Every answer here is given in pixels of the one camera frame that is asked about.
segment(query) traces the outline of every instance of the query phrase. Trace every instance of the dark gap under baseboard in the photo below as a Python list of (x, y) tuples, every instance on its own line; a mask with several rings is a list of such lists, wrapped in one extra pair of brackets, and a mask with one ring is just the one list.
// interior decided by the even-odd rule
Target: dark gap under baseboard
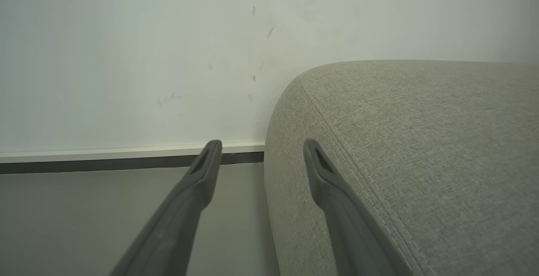
[[(182, 167), (190, 166), (197, 155), (148, 157), (128, 159), (105, 159), (86, 161), (48, 161), (2, 163), (0, 174), (25, 173), (59, 173), (59, 172), (86, 172), (86, 171), (112, 171), (153, 169), (156, 167)], [(264, 152), (254, 153), (228, 153), (221, 157), (221, 165), (237, 163), (256, 163), (264, 161)]]

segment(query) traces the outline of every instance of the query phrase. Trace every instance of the white wall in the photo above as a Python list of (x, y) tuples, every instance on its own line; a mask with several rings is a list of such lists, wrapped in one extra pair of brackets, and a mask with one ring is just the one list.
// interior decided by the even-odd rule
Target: white wall
[(539, 62), (538, 2), (0, 0), (0, 152), (263, 141), (317, 65)]

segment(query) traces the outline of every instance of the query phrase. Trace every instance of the white baseboard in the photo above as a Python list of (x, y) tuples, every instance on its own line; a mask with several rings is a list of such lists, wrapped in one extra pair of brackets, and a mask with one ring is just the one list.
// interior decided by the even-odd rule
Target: white baseboard
[[(129, 147), (124, 149), (0, 153), (0, 163), (84, 161), (198, 155), (204, 146), (205, 144), (196, 144), (172, 147)], [(263, 151), (264, 142), (223, 143), (223, 153), (225, 154)]]

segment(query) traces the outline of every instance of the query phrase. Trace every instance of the sofa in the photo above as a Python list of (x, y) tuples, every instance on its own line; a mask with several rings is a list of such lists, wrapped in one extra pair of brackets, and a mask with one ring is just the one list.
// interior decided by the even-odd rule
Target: sofa
[(412, 274), (539, 273), (539, 65), (352, 61), (295, 78), (264, 153), (281, 276), (337, 274), (307, 138)]

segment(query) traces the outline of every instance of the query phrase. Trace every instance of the floor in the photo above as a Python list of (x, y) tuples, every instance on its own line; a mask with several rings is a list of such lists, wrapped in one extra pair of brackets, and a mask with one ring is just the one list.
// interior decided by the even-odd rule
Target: floor
[[(187, 275), (279, 275), (263, 166), (221, 166)], [(0, 275), (108, 275), (186, 171), (0, 175)]]

